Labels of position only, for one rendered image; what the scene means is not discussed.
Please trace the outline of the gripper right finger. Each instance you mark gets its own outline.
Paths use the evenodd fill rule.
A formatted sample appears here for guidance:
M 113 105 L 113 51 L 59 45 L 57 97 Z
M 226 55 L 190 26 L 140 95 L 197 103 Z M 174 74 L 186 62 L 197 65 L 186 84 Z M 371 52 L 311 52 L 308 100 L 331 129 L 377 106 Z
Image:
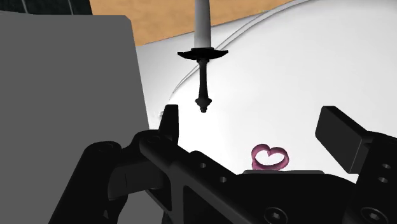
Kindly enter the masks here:
M 358 175 L 342 224 L 397 224 L 397 138 L 367 131 L 335 106 L 321 108 L 315 136 Z

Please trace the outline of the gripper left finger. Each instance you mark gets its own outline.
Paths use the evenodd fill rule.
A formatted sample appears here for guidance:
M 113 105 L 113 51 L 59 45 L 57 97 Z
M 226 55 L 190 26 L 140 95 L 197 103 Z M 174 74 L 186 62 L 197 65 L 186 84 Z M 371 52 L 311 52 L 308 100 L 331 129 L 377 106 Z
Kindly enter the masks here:
M 49 224 L 117 224 L 127 197 L 147 192 L 168 224 L 248 224 L 236 175 L 200 152 L 178 146 L 178 107 L 168 105 L 157 130 L 137 133 L 122 148 L 91 144 Z

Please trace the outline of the pink heart-shaped cookie cutter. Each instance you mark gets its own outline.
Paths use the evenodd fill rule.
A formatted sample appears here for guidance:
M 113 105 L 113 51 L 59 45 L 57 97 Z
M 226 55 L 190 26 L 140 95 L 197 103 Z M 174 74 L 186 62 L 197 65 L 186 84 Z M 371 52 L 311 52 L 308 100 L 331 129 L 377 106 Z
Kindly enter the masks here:
M 273 154 L 280 154 L 283 156 L 283 159 L 276 164 L 271 164 L 271 165 L 262 164 L 256 159 L 257 154 L 259 154 L 259 152 L 261 151 L 265 151 L 268 156 L 272 156 Z M 252 159 L 251 167 L 253 170 L 280 171 L 289 164 L 289 155 L 284 148 L 280 148 L 280 147 L 270 148 L 267 144 L 256 145 L 251 151 L 251 159 Z

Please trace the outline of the black candlestick with white candle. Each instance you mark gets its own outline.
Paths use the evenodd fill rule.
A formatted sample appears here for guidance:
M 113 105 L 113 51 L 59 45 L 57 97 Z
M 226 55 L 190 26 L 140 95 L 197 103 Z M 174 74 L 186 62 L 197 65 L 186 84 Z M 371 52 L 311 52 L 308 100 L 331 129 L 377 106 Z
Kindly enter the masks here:
M 228 50 L 216 50 L 211 41 L 210 0 L 194 0 L 194 47 L 187 52 L 178 52 L 184 59 L 196 60 L 199 66 L 199 91 L 195 100 L 202 113 L 207 112 L 212 100 L 207 90 L 207 64 L 228 53 Z

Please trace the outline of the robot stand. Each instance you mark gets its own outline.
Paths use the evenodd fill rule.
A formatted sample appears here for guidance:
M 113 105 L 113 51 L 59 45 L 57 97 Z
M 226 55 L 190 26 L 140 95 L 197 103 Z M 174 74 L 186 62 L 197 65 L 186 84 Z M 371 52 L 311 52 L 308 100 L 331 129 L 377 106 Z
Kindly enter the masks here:
M 87 146 L 148 127 L 127 17 L 0 11 L 0 224 L 48 224 Z

